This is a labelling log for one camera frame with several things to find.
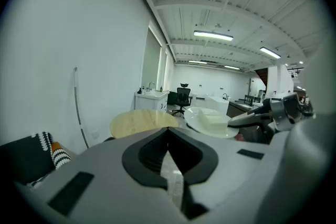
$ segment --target cabinet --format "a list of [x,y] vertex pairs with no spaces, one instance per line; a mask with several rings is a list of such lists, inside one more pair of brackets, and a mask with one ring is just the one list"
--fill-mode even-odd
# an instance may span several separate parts
[[168,94],[164,94],[160,99],[152,99],[151,96],[135,95],[135,109],[150,109],[167,112]]

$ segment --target white bowl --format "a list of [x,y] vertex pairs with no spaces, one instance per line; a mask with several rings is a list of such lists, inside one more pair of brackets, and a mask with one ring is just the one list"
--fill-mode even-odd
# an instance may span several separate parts
[[[194,130],[200,133],[206,134],[206,135],[217,137],[217,138],[232,138],[238,134],[239,128],[227,127],[223,129],[222,131],[217,131],[217,132],[207,130],[207,128],[202,124],[202,122],[198,118],[198,113],[200,109],[202,108],[199,108],[199,107],[189,108],[184,112],[184,119],[186,120],[188,125]],[[227,121],[231,119],[229,116],[224,115],[223,113],[221,114]]]

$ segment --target black panel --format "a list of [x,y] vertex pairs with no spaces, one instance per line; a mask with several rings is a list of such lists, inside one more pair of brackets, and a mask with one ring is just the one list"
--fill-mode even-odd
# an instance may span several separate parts
[[255,151],[248,151],[248,150],[239,150],[237,153],[242,154],[244,156],[254,158],[254,159],[262,159],[264,156],[263,153],[255,152]]
[[208,145],[174,128],[164,128],[129,146],[122,155],[122,165],[139,184],[167,190],[167,181],[160,176],[167,151],[184,176],[182,212],[189,219],[207,212],[203,205],[194,203],[189,186],[205,182],[218,165],[217,153]]
[[208,145],[171,128],[168,150],[188,185],[206,181],[218,165],[217,153]]
[[67,216],[74,208],[85,189],[89,186],[93,177],[93,174],[79,172],[53,199],[51,199],[48,205],[59,213]]
[[163,134],[166,128],[129,146],[122,154],[122,165],[126,172],[139,184],[167,190],[167,180],[160,176],[164,147]]

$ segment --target white countertop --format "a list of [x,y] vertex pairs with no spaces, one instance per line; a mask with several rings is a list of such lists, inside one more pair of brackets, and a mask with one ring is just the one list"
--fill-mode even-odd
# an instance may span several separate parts
[[152,90],[150,93],[145,92],[145,94],[135,93],[135,96],[142,97],[142,98],[148,98],[148,99],[154,99],[154,100],[160,100],[162,98],[165,98],[168,94],[169,94],[168,91],[157,92],[155,90]]
[[252,108],[252,106],[249,106],[249,105],[246,105],[246,104],[237,104],[237,105],[243,106],[243,107],[248,108],[248,109]]
[[216,102],[219,102],[219,103],[228,103],[229,104],[229,101],[227,100],[224,100],[222,97],[218,97],[218,96],[207,96],[207,98],[209,99],[212,99]]

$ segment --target wall outlet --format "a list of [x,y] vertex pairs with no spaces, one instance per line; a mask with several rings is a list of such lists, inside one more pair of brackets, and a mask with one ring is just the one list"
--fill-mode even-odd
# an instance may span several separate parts
[[94,139],[97,139],[97,138],[99,137],[99,132],[98,132],[98,130],[95,130],[95,131],[92,133],[92,137],[93,137]]

